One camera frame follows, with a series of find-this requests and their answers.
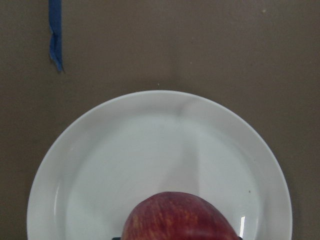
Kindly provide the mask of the red yellow apple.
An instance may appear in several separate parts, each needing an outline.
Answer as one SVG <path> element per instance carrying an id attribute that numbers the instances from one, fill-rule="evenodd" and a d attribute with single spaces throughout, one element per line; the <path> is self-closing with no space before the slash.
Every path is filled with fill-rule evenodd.
<path id="1" fill-rule="evenodd" d="M 237 240 L 224 215 L 184 192 L 161 192 L 139 203 L 125 221 L 122 240 Z"/>

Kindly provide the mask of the white round plate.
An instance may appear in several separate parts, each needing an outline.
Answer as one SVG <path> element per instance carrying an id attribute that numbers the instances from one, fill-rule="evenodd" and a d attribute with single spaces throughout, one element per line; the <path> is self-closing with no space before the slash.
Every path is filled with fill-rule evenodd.
<path id="1" fill-rule="evenodd" d="M 260 135 L 211 100 L 165 90 L 109 100 L 57 138 L 32 184 L 27 237 L 110 240 L 166 191 L 210 202 L 245 240 L 292 238 L 287 182 Z"/>

